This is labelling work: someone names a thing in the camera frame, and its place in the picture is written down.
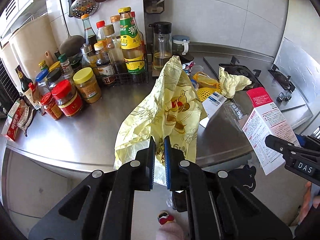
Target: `white and pink carton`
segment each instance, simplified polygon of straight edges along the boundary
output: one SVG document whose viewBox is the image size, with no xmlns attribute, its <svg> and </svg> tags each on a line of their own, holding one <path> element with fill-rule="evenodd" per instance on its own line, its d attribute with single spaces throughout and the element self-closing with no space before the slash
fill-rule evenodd
<svg viewBox="0 0 320 240">
<path fill-rule="evenodd" d="M 297 147 L 300 147 L 300 144 L 283 114 L 263 87 L 248 90 L 247 94 L 252 101 L 253 111 L 242 130 L 256 153 L 264 173 L 268 175 L 281 166 L 284 159 L 282 154 L 266 146 L 266 136 L 272 134 Z"/>
</svg>

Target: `green cap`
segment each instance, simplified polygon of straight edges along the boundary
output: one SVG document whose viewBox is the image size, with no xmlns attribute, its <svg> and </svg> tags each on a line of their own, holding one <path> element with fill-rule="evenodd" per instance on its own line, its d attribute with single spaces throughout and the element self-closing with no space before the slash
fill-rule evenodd
<svg viewBox="0 0 320 240">
<path fill-rule="evenodd" d="M 63 53 L 62 55 L 60 55 L 58 57 L 58 60 L 62 63 L 65 62 L 68 59 L 67 55 L 65 53 Z"/>
</svg>

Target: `blue lid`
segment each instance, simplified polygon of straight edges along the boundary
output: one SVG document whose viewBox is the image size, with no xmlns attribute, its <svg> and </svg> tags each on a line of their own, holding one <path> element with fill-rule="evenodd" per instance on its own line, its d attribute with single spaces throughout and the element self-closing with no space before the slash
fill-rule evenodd
<svg viewBox="0 0 320 240">
<path fill-rule="evenodd" d="M 185 35 L 174 35 L 172 37 L 173 40 L 175 41 L 190 41 L 190 38 L 188 36 L 185 36 Z"/>
<path fill-rule="evenodd" d="M 47 75 L 49 74 L 49 70 L 46 68 L 42 70 L 37 76 L 36 76 L 36 81 L 40 82 L 43 80 Z"/>
</svg>

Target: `gas stove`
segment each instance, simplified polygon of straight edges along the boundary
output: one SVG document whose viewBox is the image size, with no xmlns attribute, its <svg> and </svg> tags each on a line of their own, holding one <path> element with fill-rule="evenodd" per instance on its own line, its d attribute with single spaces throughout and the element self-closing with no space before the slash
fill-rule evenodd
<svg viewBox="0 0 320 240">
<path fill-rule="evenodd" d="M 252 81 L 252 84 L 246 86 L 244 90 L 264 87 L 281 111 L 306 104 L 299 91 L 295 89 L 295 85 L 290 81 L 290 76 L 285 76 L 272 63 L 241 57 L 241 63 L 245 64 L 240 65 L 235 56 L 232 56 L 230 63 L 226 63 L 228 58 L 222 57 L 204 57 L 204 61 L 217 79 L 219 78 L 219 67 L 223 67 L 231 75 L 243 75 Z"/>
</svg>

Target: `crumpled yellow paper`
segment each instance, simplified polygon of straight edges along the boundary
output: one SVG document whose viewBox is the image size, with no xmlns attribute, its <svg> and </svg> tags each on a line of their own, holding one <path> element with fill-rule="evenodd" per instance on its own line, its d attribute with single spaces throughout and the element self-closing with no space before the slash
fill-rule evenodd
<svg viewBox="0 0 320 240">
<path fill-rule="evenodd" d="M 222 89 L 222 95 L 226 98 L 233 98 L 237 91 L 244 89 L 245 86 L 252 82 L 245 76 L 230 75 L 224 71 L 223 67 L 219 67 L 219 82 Z"/>
<path fill-rule="evenodd" d="M 138 150 L 156 143 L 154 182 L 166 185 L 163 139 L 196 161 L 199 122 L 207 114 L 179 57 L 173 56 L 162 69 L 150 94 L 128 115 L 118 131 L 114 168 L 135 159 Z"/>
</svg>

